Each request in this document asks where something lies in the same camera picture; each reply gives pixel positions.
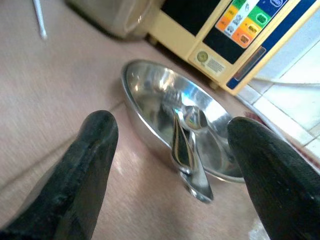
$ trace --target stainless steel bowl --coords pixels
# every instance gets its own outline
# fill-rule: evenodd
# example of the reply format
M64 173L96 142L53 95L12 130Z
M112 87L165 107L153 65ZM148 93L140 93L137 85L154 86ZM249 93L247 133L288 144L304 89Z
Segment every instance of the stainless steel bowl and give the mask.
M143 142L168 166L171 157L172 119L161 107L166 89L181 92L184 106L197 106L206 115L215 133L197 139L198 153L205 171L223 181L244 183L229 149L227 124L232 117L204 90L186 77L155 62L134 60L122 69L122 86L129 117Z

